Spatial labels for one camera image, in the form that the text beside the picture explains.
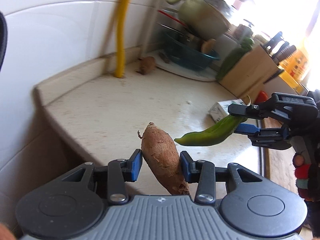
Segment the right hand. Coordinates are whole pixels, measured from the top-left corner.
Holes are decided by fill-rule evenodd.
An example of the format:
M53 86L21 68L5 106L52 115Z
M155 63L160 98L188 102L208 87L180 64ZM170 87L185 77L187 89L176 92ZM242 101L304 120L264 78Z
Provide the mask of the right hand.
M294 165L295 168L302 167L302 166L305 166L305 165L309 165L305 161L303 155L302 154L298 154L298 153L296 153L294 155L292 162L293 162L293 165Z

